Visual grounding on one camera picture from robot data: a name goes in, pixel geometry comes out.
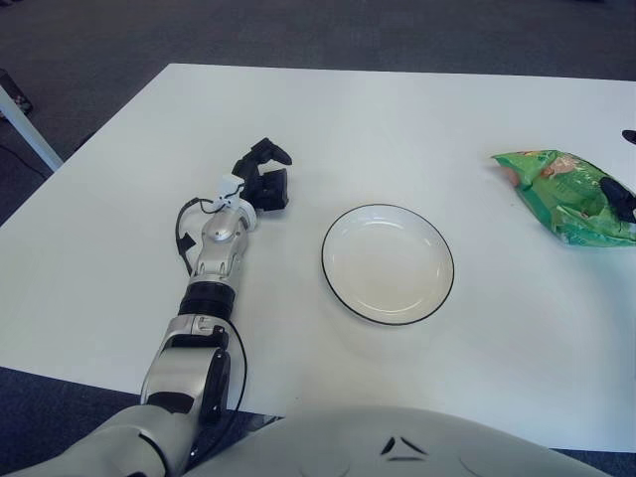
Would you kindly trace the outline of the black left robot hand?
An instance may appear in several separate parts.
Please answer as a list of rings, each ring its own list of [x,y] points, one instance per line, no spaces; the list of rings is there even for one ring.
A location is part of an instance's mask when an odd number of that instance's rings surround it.
[[[249,202],[255,210],[265,212],[283,210],[288,204],[287,170],[263,172],[259,166],[274,161],[285,166],[292,165],[292,158],[268,138],[254,144],[249,152],[238,160],[232,174],[243,179],[239,196]]]

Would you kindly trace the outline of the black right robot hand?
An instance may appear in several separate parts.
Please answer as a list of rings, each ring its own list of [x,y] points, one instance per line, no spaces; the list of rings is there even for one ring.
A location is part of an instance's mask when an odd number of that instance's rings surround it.
[[[622,222],[634,224],[635,194],[609,176],[599,180],[599,187],[615,216]]]

